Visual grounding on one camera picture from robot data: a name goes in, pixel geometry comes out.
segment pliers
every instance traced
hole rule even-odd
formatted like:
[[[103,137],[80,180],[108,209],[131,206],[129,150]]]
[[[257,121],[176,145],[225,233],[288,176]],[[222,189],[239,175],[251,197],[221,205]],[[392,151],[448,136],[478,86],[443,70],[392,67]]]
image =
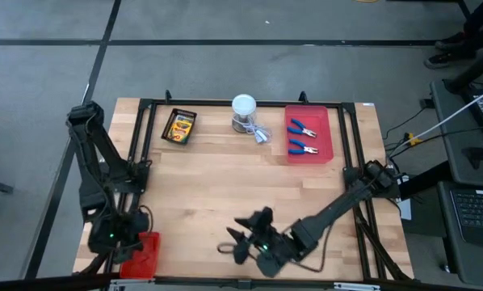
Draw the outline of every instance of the pliers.
[[[302,124],[300,121],[298,121],[297,119],[295,118],[292,118],[292,122],[294,124],[296,124],[297,126],[299,126],[299,129],[294,129],[293,127],[291,126],[288,126],[287,129],[290,133],[297,133],[297,134],[306,134],[310,137],[317,137],[317,134],[312,131],[312,130],[309,130],[309,129],[305,129],[305,125]]]
[[[316,148],[306,146],[304,143],[302,143],[298,140],[291,139],[289,141],[290,141],[290,143],[292,143],[294,145],[298,145],[298,146],[302,147],[301,150],[294,150],[294,149],[288,150],[288,153],[290,153],[290,154],[304,154],[304,153],[318,154],[318,152],[319,152]]]

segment red plastic bin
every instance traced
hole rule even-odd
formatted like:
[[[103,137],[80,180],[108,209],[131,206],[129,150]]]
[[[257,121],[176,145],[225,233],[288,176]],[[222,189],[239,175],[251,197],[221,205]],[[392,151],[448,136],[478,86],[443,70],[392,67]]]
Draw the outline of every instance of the red plastic bin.
[[[297,119],[307,129],[313,130],[317,137],[305,134],[289,133],[287,127],[296,128],[292,118]],[[299,146],[289,142],[297,139],[306,146],[318,149],[318,154],[288,154],[288,163],[295,164],[321,164],[333,159],[333,144],[331,143],[330,119],[328,109],[323,106],[288,105],[284,108],[284,130],[286,131],[287,152],[289,149],[299,149]]]
[[[143,251],[134,251],[132,259],[121,264],[122,279],[152,279],[158,264],[160,235],[157,232],[139,234]]]

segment shoe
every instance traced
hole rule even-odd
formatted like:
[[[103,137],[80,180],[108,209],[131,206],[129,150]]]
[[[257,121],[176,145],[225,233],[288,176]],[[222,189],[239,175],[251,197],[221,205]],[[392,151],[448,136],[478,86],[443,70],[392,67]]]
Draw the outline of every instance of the shoe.
[[[442,54],[427,58],[424,61],[424,64],[428,69],[441,69],[441,68],[446,68],[450,64],[454,64],[457,61],[471,60],[473,58],[475,58],[475,53],[470,53],[466,55],[455,54],[455,53],[442,53]]]
[[[464,36],[464,33],[459,32],[459,33],[456,33],[454,36],[450,36],[444,40],[435,41],[435,47],[437,49],[440,49],[446,52],[451,49],[460,47],[465,40],[466,40],[466,37]]]

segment white cable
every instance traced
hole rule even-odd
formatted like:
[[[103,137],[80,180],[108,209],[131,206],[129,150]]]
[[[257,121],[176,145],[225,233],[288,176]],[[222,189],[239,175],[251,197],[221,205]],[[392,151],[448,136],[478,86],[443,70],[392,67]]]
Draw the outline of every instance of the white cable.
[[[389,155],[389,157],[392,157],[394,155],[394,153],[396,153],[396,151],[401,148],[402,146],[408,144],[409,142],[415,140],[416,138],[419,138],[419,137],[422,137],[424,136],[425,134],[429,133],[430,131],[434,130],[434,129],[437,129],[439,126],[445,124],[447,121],[449,121],[451,118],[453,118],[454,116],[456,116],[457,114],[461,113],[463,110],[465,110],[466,108],[472,106],[473,104],[477,103],[480,99],[483,98],[483,94],[480,95],[478,98],[475,98],[472,102],[464,105],[461,109],[457,110],[455,113],[451,114],[450,116],[448,116],[446,119],[444,119],[443,121],[439,122],[438,124],[432,126],[430,129],[428,129],[427,131],[423,132],[423,133],[419,133],[417,136],[415,137],[412,137],[410,138],[408,141],[405,141],[403,142],[402,144],[400,144],[399,146],[396,147],[396,149],[393,150],[393,152]]]
[[[236,115],[233,116],[233,120],[243,126],[245,131],[248,134],[254,134],[254,137],[256,137],[256,142],[261,143],[261,142],[269,142],[271,137],[272,137],[272,131],[270,129],[265,128],[264,126],[261,125],[256,125],[254,123],[254,118],[251,116],[247,117],[247,122],[241,122],[236,119]]]

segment wooden tabletop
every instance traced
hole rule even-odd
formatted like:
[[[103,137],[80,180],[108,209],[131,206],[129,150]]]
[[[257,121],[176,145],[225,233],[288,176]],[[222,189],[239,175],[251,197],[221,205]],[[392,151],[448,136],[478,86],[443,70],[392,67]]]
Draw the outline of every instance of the wooden tabletop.
[[[118,99],[109,135],[123,158],[127,157],[139,99]],[[366,160],[384,164],[384,146],[376,109],[357,103],[357,118]],[[197,112],[187,145],[161,139],[172,106],[157,106],[149,158],[153,165],[141,203],[152,209],[154,228],[161,234],[161,249],[155,276],[209,278],[265,278],[255,262],[236,265],[231,255],[216,251],[216,245],[233,242],[226,226],[242,228],[235,217],[249,217],[264,206],[274,210],[274,227],[283,230],[301,217],[315,214],[344,192],[344,156],[338,115],[328,110],[334,158],[323,165],[288,165],[286,159],[284,108],[258,108],[257,122],[272,131],[271,142],[256,144],[254,136],[236,133],[231,127],[231,107],[179,106]],[[143,121],[148,120],[148,111]],[[351,121],[346,116],[351,156],[356,160]],[[145,136],[142,127],[137,158]],[[413,276],[401,219],[394,205],[374,199],[380,241],[408,276]],[[90,224],[84,226],[74,271],[95,257],[86,246]],[[372,275],[376,263],[367,242]],[[318,247],[302,263],[317,268]],[[288,264],[275,279],[362,280],[355,222],[350,212],[334,224],[329,237],[325,268],[321,273]]]

